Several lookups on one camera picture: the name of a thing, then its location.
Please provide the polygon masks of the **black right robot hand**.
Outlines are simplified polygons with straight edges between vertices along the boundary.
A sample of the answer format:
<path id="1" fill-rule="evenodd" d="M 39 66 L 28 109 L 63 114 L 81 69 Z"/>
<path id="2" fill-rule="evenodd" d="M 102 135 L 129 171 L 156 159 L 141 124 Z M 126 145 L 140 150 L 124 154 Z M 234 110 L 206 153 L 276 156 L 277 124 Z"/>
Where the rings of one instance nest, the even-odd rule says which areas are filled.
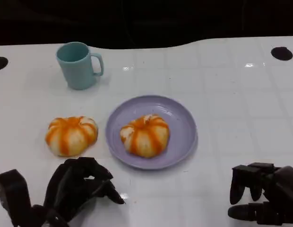
<path id="1" fill-rule="evenodd" d="M 254 162 L 232 170 L 229 217 L 259 225 L 293 224 L 293 167 Z"/>

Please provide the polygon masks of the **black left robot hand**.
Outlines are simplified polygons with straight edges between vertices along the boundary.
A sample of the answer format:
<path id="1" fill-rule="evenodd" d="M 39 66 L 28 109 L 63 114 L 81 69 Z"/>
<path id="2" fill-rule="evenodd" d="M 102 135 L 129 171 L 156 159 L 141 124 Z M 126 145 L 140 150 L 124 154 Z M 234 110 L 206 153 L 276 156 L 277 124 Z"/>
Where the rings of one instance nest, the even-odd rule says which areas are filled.
<path id="1" fill-rule="evenodd" d="M 112 178 L 109 170 L 92 157 L 67 159 L 52 175 L 43 206 L 69 222 L 95 198 L 108 197 L 116 204 L 124 204 Z"/>

